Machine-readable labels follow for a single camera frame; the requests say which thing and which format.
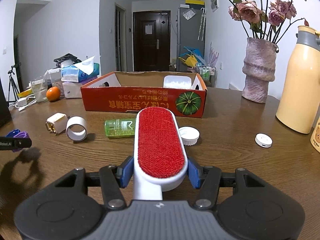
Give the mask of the white plug adapter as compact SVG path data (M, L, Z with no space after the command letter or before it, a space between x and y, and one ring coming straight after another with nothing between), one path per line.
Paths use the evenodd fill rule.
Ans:
M66 130L68 117L64 113L55 113L46 120L46 128L49 132L60 134Z

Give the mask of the red lint brush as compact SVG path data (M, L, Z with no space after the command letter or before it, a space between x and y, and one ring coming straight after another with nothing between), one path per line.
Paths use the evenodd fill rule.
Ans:
M163 192L181 184L188 159L170 110L149 107L137 114L133 157L134 200L162 200Z

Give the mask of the dried pink roses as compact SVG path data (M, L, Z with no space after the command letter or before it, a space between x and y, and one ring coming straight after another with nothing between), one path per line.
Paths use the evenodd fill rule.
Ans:
M253 38L264 39L274 44L277 44L287 32L284 30L281 33L286 20L289 21L289 26L299 21L293 20L297 15L293 0L260 0L260 4L254 0L228 1L231 3L228 13L234 21L242 24L247 22Z

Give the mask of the grey refrigerator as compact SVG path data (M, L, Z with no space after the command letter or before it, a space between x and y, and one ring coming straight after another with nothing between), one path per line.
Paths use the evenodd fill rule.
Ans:
M204 35L202 34L204 21L201 21L203 9L180 5L177 11L177 71L186 72L187 66L179 59L186 59L189 52L186 47L193 48L204 56Z

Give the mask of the clear food container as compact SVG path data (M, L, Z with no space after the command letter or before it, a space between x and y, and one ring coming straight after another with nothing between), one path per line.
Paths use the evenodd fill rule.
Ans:
M63 85L61 80L61 68L53 68L48 70L50 80L53 87L58 87L60 91L63 91Z

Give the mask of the white plastic container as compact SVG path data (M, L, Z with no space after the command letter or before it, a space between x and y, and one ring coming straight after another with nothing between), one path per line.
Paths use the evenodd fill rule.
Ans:
M163 80L163 88L191 89L192 81L188 76L167 75Z

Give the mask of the orange fruit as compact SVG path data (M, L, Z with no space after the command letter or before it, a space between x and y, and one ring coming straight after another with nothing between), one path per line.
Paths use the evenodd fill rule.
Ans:
M51 87L46 92L46 98L49 102L54 102L60 99L61 91L59 87Z

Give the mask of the red cardboard box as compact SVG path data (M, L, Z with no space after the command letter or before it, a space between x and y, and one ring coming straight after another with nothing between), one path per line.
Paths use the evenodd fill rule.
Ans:
M177 82L188 77L188 88L165 87L166 77ZM85 110L95 112L138 112L147 107L166 108L176 116L200 118L207 87L199 74L181 72L111 72L81 87Z

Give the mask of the small white round device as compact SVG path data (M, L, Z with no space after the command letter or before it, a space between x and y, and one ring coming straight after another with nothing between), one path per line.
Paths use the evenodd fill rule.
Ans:
M266 134L258 133L255 136L255 142L263 148L270 148L272 146L272 139Z

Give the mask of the glass cup with straw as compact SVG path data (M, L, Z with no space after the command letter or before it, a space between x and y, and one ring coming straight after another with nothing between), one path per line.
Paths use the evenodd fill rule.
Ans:
M37 77L35 80L31 81L31 89L35 95L37 103L42 103L47 100L47 80L44 77Z

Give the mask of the white tape roll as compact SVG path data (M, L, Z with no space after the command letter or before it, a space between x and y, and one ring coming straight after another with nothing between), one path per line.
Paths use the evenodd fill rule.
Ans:
M87 123L80 116L73 116L68 119L66 135L74 142L80 142L87 138Z

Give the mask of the black device on container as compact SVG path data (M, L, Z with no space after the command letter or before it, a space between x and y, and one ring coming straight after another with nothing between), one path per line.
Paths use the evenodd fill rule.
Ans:
M57 68L64 68L79 63L81 60L73 54L68 53L62 57L54 59L54 62L56 63Z

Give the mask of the metal trolley rack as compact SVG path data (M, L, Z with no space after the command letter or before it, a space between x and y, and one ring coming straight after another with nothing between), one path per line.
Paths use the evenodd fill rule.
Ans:
M200 74L207 87L216 86L216 67L205 66L204 64L198 62L195 65L195 72Z

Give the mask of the white jar lid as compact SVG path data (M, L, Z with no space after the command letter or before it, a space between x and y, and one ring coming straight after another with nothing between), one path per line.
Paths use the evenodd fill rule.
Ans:
M185 146L195 145L200 137L199 131L193 127L185 126L178 130Z

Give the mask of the green plastic bottle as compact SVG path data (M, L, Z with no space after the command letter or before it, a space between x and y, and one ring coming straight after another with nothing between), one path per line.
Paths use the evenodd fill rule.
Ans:
M106 120L104 123L107 137L130 137L135 135L135 118Z

